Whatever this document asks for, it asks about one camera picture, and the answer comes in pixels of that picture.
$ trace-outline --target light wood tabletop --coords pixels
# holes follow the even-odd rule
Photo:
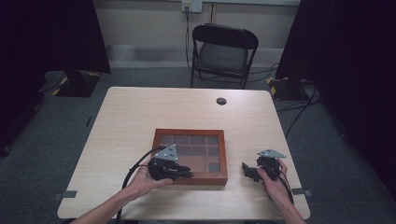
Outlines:
[[[218,105],[217,99],[227,100]],[[287,158],[292,189],[301,187],[272,98],[267,91],[113,87],[107,92],[58,216],[79,217],[118,192],[129,169],[152,148],[156,129],[223,130],[225,186],[166,186],[128,203],[122,218],[137,220],[281,219],[260,183],[244,176],[257,151],[272,148]],[[294,195],[303,218],[310,211]]]

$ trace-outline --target wooden tray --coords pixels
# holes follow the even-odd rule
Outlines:
[[[190,167],[194,173],[192,178],[177,179],[175,185],[224,186],[227,183],[223,130],[156,129],[153,148],[173,144],[177,149],[177,163]]]

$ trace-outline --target forearm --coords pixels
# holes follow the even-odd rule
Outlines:
[[[305,220],[301,217],[300,213],[292,203],[278,203],[280,212],[285,218],[287,224],[305,224]]]
[[[122,189],[113,197],[109,198],[107,201],[92,209],[82,217],[79,217],[72,223],[107,223],[125,204],[136,198],[137,197],[134,192]]]

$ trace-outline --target human hand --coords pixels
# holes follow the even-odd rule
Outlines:
[[[170,178],[154,180],[149,174],[148,163],[149,160],[140,165],[131,183],[125,188],[134,193],[135,199],[148,194],[153,189],[173,183]]]
[[[286,167],[285,163],[283,163],[281,159],[276,160],[280,165],[281,173],[279,177],[286,181],[288,167]],[[272,180],[262,168],[258,168],[257,173],[262,177],[262,187],[264,191],[268,193],[274,203],[276,203],[278,206],[284,203],[291,203],[288,191],[282,184],[281,180]]]

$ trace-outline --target chair backrest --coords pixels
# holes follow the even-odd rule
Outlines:
[[[256,49],[259,46],[257,36],[248,30],[229,26],[205,23],[192,31],[192,40],[240,49]]]

